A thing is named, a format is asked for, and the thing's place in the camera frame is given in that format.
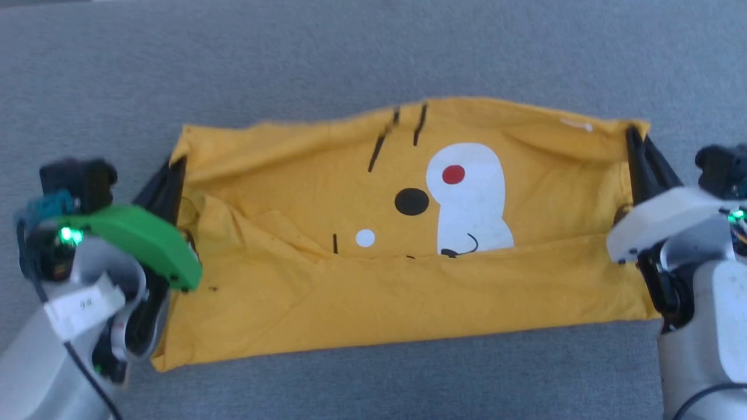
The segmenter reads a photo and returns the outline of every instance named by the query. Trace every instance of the white label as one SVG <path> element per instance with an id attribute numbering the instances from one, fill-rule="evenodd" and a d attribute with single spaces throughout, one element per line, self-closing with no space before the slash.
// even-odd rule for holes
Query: white label
<path id="1" fill-rule="evenodd" d="M 125 295 L 105 275 L 95 285 L 65 294 L 44 304 L 52 329 L 68 342 L 105 322 L 125 305 Z"/>

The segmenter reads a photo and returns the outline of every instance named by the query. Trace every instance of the black oval nose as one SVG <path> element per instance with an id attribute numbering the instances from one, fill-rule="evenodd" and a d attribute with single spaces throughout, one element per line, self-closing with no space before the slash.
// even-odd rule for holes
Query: black oval nose
<path id="1" fill-rule="evenodd" d="M 405 188 L 394 198 L 394 207 L 399 213 L 407 216 L 417 216 L 428 209 L 430 198 L 425 191 L 417 188 Z"/>

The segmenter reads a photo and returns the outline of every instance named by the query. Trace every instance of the yellow t-shirt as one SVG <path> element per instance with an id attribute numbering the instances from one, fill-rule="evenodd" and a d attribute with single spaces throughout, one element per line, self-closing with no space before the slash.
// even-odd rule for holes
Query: yellow t-shirt
<path id="1" fill-rule="evenodd" d="M 185 127 L 179 226 L 204 274 L 153 364 L 656 317 L 604 242 L 631 124 L 462 98 Z"/>

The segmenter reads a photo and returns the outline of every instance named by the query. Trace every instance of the gray fabric surface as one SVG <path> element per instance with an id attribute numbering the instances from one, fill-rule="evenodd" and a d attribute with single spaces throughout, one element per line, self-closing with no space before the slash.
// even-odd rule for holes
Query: gray fabric surface
<path id="1" fill-rule="evenodd" d="M 744 140 L 741 0 L 118 1 L 0 9 L 0 220 L 37 168 L 103 155 L 131 198 L 182 123 L 484 95 L 644 117 L 687 182 Z M 37 305 L 0 244 L 0 348 Z M 128 419 L 658 419 L 656 323 L 136 367 Z"/>

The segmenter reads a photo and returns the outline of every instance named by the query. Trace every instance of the wire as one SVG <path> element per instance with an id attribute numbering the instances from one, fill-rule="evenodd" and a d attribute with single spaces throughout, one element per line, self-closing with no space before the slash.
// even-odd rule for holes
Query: wire
<path id="1" fill-rule="evenodd" d="M 46 291 L 44 290 L 44 287 L 42 287 L 41 280 L 39 280 L 39 277 L 36 272 L 36 267 L 29 267 L 29 277 L 31 283 L 34 285 L 34 290 L 37 293 L 37 296 L 39 297 L 39 301 L 41 301 L 42 305 L 49 302 L 49 296 L 47 296 Z M 96 391 L 96 394 L 99 395 L 99 397 L 104 401 L 104 404 L 106 404 L 106 407 L 109 409 L 109 412 L 111 413 L 111 416 L 114 418 L 114 420 L 123 420 L 122 414 L 120 414 L 120 411 L 117 409 L 117 406 L 114 404 L 114 402 L 109 398 L 108 395 L 106 395 L 106 392 L 101 388 L 98 382 L 96 382 L 96 379 L 91 376 L 90 372 L 86 368 L 86 366 L 83 364 L 83 361 L 81 360 L 81 357 L 78 355 L 78 352 L 75 351 L 75 348 L 72 346 L 70 341 L 62 343 L 62 345 L 65 347 L 65 350 L 67 350 L 67 353 L 70 355 L 70 358 L 75 363 L 75 366 L 78 366 L 78 370 L 83 374 L 83 376 L 88 380 L 88 383 L 91 385 L 94 391 Z"/>
<path id="2" fill-rule="evenodd" d="M 747 383 L 720 383 L 718 385 L 706 388 L 690 397 L 689 400 L 685 401 L 685 404 L 682 404 L 680 409 L 677 410 L 675 416 L 672 417 L 672 420 L 683 420 L 685 418 L 685 413 L 687 413 L 687 410 L 689 410 L 690 407 L 695 405 L 695 403 L 697 403 L 701 399 L 713 394 L 714 392 L 728 391 L 730 389 L 747 389 Z"/>

